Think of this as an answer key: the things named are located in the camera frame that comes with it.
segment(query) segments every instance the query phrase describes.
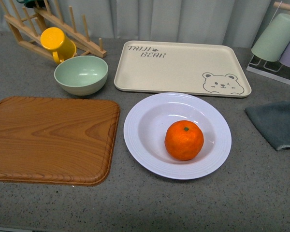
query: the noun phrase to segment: yellow mug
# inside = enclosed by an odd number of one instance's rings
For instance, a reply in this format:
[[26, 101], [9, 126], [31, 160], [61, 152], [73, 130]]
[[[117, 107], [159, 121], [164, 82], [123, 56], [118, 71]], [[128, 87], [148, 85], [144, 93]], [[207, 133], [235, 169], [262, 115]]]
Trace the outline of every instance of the yellow mug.
[[48, 28], [41, 35], [41, 44], [48, 50], [57, 64], [74, 57], [76, 46], [59, 28]]

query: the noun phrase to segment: green cup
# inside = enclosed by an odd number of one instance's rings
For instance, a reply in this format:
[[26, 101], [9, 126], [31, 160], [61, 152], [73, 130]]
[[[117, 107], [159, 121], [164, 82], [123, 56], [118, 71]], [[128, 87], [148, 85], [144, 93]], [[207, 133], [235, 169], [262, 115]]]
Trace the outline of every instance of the green cup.
[[36, 4], [39, 5], [39, 7], [44, 7], [45, 3], [43, 0], [17, 0], [17, 2], [24, 4], [27, 8], [33, 8], [34, 6], [37, 6]]
[[278, 61], [290, 42], [290, 15], [278, 14], [252, 47], [251, 52], [266, 61]]

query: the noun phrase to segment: wooden peg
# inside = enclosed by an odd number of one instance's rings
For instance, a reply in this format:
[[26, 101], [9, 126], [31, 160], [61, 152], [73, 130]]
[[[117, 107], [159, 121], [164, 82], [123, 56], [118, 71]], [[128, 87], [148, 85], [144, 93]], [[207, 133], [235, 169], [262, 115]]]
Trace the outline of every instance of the wooden peg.
[[18, 11], [17, 11], [17, 9], [16, 9], [16, 7], [15, 7], [15, 5], [14, 5], [14, 3], [13, 3], [12, 0], [10, 0], [10, 4], [11, 4], [11, 6], [12, 6], [14, 12], [15, 12], [15, 15], [16, 15], [16, 17], [17, 17], [18, 22], [20, 23], [20, 25], [21, 25], [22, 27], [24, 27], [25, 24], [24, 24], [23, 21], [21, 20], [21, 17], [20, 17], [20, 15], [19, 15], [19, 13], [18, 13]]
[[35, 20], [36, 24], [38, 25], [40, 31], [43, 32], [44, 29], [43, 29], [43, 26], [42, 26], [41, 22], [37, 18], [35, 18], [34, 20]]
[[274, 2], [274, 7], [276, 8], [280, 8], [282, 10], [287, 10], [287, 11], [290, 11], [290, 4], [287, 4], [287, 3], [282, 3], [282, 2]]
[[61, 24], [64, 24], [63, 17], [62, 17], [60, 8], [59, 8], [58, 0], [55, 0], [55, 5], [56, 5], [56, 9], [58, 11], [58, 15], [59, 15], [60, 22], [61, 22]]
[[74, 33], [77, 33], [72, 6], [69, 6], [69, 9], [70, 9], [71, 21], [73, 25], [73, 31]]
[[4, 3], [3, 3], [2, 0], [0, 0], [0, 3], [1, 3], [1, 6], [2, 6], [3, 10], [5, 11], [6, 15], [9, 16], [9, 17], [11, 17], [8, 9], [6, 8], [6, 6], [4, 5]]
[[39, 5], [39, 3], [38, 3], [37, 0], [34, 0], [34, 3], [35, 3], [35, 7], [36, 7], [36, 8], [40, 8], [40, 5]]
[[84, 14], [82, 16], [83, 16], [83, 23], [84, 23], [84, 27], [85, 27], [86, 39], [87, 39], [87, 42], [90, 42], [90, 37], [89, 37], [89, 34], [88, 34], [88, 28], [87, 28], [87, 22], [86, 22], [86, 17], [85, 17]]
[[90, 53], [90, 51], [88, 50], [88, 51], [86, 51], [86, 52], [82, 53], [82, 54], [81, 54], [81, 56], [88, 55], [89, 53]]
[[47, 0], [44, 0], [44, 4], [45, 4], [45, 7], [46, 7], [46, 10], [47, 10], [48, 14], [52, 15]]
[[13, 33], [16, 41], [19, 43], [21, 41], [24, 40], [24, 38], [22, 37], [22, 35], [20, 34], [18, 28], [14, 27], [12, 24], [8, 23], [10, 29], [11, 29], [11, 32]]
[[100, 45], [100, 51], [103, 51], [103, 41], [102, 38], [99, 38], [99, 45]]
[[29, 22], [29, 24], [30, 24], [30, 26], [31, 26], [31, 29], [32, 29], [32, 31], [33, 31], [34, 36], [39, 36], [38, 33], [37, 33], [37, 31], [36, 31], [36, 29], [34, 28], [34, 25], [33, 25], [32, 21], [31, 21], [31, 19], [30, 19], [30, 16], [29, 16], [29, 14], [28, 14], [28, 11], [26, 10], [25, 7], [23, 7], [22, 9], [23, 9], [23, 11], [24, 11], [24, 13], [25, 13], [25, 16], [26, 16], [26, 18], [27, 18], [27, 21]]

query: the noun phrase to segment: gray countertop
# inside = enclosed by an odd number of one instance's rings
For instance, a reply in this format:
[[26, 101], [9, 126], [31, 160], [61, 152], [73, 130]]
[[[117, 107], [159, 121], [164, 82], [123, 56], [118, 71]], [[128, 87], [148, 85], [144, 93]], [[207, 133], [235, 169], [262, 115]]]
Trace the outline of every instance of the gray countertop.
[[[130, 109], [152, 93], [116, 89], [114, 77], [125, 40], [105, 39], [109, 75], [89, 99], [121, 108], [112, 166], [95, 187], [0, 182], [0, 226], [41, 231], [290, 231], [290, 149], [275, 151], [244, 109], [290, 100], [290, 86], [246, 71], [250, 49], [234, 48], [251, 85], [243, 99], [198, 96], [225, 117], [232, 148], [215, 172], [173, 180], [141, 166], [123, 136]], [[56, 64], [0, 32], [0, 100], [10, 96], [80, 98], [60, 88]]]

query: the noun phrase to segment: curtain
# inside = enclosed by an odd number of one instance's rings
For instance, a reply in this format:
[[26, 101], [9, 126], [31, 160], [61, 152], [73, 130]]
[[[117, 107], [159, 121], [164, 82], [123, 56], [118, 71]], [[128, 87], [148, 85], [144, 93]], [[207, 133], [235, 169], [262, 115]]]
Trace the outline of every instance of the curtain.
[[[15, 16], [9, 0], [2, 0]], [[13, 0], [25, 17], [23, 4]], [[59, 17], [55, 0], [48, 0]], [[273, 14], [273, 0], [58, 0], [64, 22], [85, 35], [82, 15], [92, 38], [218, 44], [251, 47], [264, 19]], [[32, 9], [26, 8], [29, 14]], [[9, 31], [0, 4], [0, 31]]]

